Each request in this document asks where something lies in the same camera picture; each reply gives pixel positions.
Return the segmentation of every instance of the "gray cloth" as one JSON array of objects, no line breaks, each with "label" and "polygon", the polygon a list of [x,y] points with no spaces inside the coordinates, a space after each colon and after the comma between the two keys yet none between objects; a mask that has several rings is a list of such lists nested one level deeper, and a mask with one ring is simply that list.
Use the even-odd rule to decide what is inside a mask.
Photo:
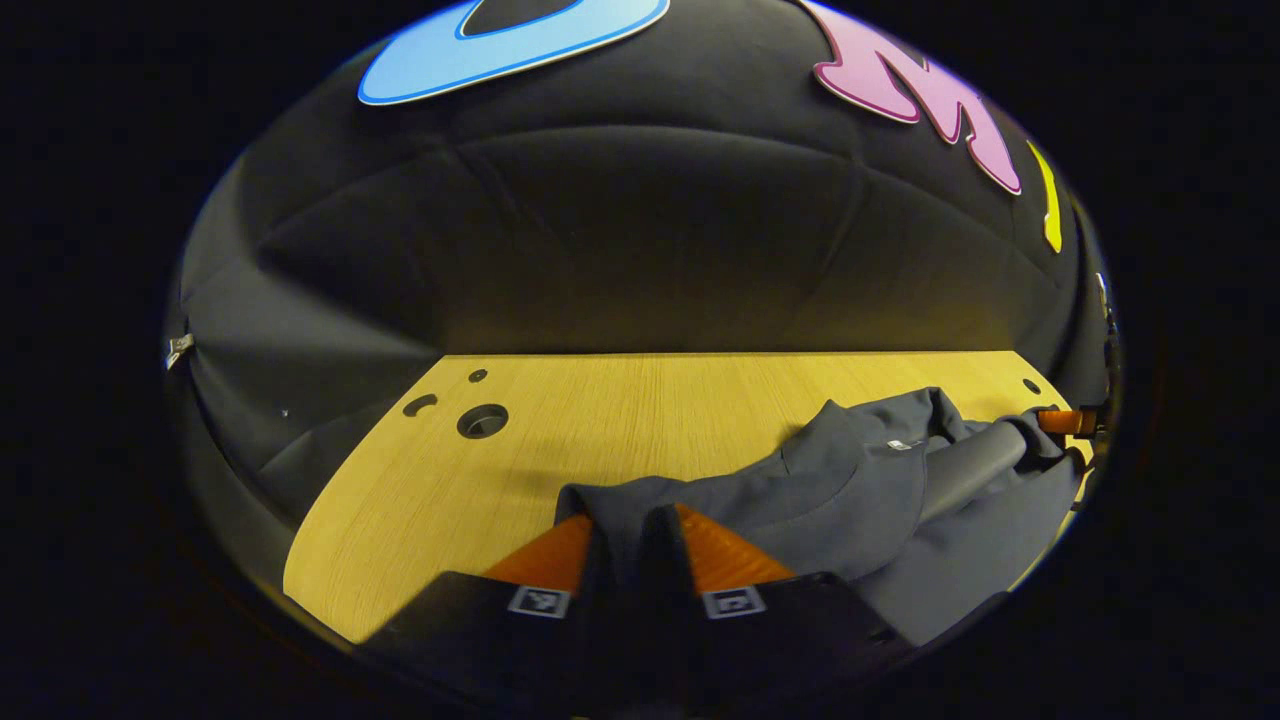
[{"label": "gray cloth", "polygon": [[[1041,432],[1034,409],[996,421],[1014,424],[1027,441],[1027,452],[1012,468],[997,473],[974,502],[933,520],[929,528],[946,527],[965,512],[977,516],[972,506],[984,497],[1009,493],[1034,483],[1055,466],[1070,465],[1062,462],[1062,450]],[[988,425],[964,420],[940,388],[847,409],[828,401],[778,451],[737,473],[694,482],[648,477],[614,487],[570,484],[561,491],[556,520],[585,511],[605,536],[621,585],[636,580],[645,515],[675,502],[732,529],[797,574],[826,570],[855,582],[884,569],[914,547],[910,541],[918,532],[927,454]],[[1005,498],[1005,505],[1034,497],[1034,492],[1015,492]],[[1048,512],[1057,512],[1060,521],[1068,507]],[[1001,521],[991,512],[983,518]],[[992,532],[998,536],[1000,529]],[[1012,543],[1024,544],[1018,538]],[[1030,559],[1041,550],[1043,544],[1034,548]],[[920,555],[919,550],[915,556],[933,557],[927,552]],[[896,597],[892,588],[923,582],[922,573],[928,575],[927,570],[919,570],[905,573],[908,580],[901,583],[882,579],[874,591]]]}]

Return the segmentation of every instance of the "gray garment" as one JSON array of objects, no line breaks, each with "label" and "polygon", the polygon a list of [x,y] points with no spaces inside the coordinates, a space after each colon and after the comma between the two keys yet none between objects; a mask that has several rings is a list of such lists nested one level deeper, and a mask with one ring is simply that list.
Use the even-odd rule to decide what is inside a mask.
[{"label": "gray garment", "polygon": [[[918,642],[928,639],[925,635],[934,633],[936,625],[972,597],[982,596],[946,626],[986,597],[1006,589],[1052,541],[1074,497],[1078,478],[1073,464],[1064,461],[1062,450],[1041,432],[1034,409],[996,423],[1011,423],[1019,430],[1027,442],[1025,454],[998,471],[973,502],[924,528],[918,528],[918,520],[927,483],[925,456],[992,424],[964,420],[940,388],[847,409],[828,401],[777,452],[730,475],[694,482],[648,477],[614,487],[566,486],[556,520],[582,511],[590,515],[605,536],[616,579],[626,587],[636,580],[645,515],[682,502],[797,574],[826,570],[855,583],[877,610],[879,605],[910,605],[904,597],[914,592],[941,597],[934,602],[947,606],[941,610],[884,614],[891,623],[897,618],[896,626],[909,625],[914,632],[899,629]],[[896,450],[891,442],[906,448]],[[1018,515],[1027,515],[1027,520],[1018,521]],[[1009,527],[1014,529],[1011,536],[1006,534]],[[983,565],[984,553],[992,556],[989,566],[974,573],[977,580],[964,592],[929,583],[931,577],[941,579],[940,566],[947,566],[952,536],[964,541],[957,544],[963,551],[959,562]],[[936,551],[940,543],[941,552]],[[899,560],[908,561],[902,570],[896,568]],[[952,570],[960,577],[968,571]],[[858,584],[861,578],[867,583]]]}]

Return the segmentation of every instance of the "wooden tabletop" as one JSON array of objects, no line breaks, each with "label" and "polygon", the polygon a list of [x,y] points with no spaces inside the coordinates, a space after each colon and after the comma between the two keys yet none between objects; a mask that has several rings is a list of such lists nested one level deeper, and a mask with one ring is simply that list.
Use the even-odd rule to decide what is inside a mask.
[{"label": "wooden tabletop", "polygon": [[[850,406],[931,386],[972,420],[1068,407],[1015,352],[445,356],[316,500],[284,592],[362,642],[440,571],[480,574],[550,528],[566,483],[732,473],[777,450],[828,398]],[[425,395],[435,404],[406,415]],[[507,424],[463,437],[460,418],[489,404],[506,409]]]}]

